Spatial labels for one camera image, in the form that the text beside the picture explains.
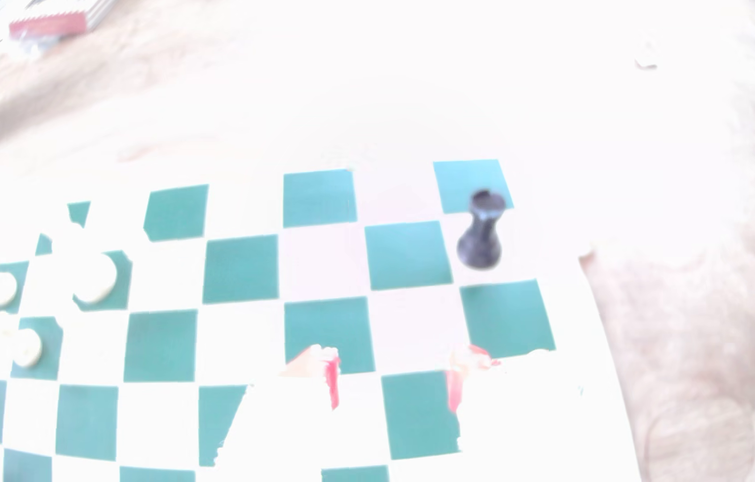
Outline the white gripper finger with red pad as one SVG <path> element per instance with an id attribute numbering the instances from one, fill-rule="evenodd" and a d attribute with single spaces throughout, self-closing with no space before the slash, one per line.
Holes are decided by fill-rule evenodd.
<path id="1" fill-rule="evenodd" d="M 622 425 L 573 359 L 535 349 L 501 357 L 461 345 L 448 359 L 460 452 L 453 481 L 638 481 Z"/>
<path id="2" fill-rule="evenodd" d="M 216 480 L 321 481 L 339 365 L 335 347 L 309 345 L 281 372 L 249 385 L 216 452 Z"/>

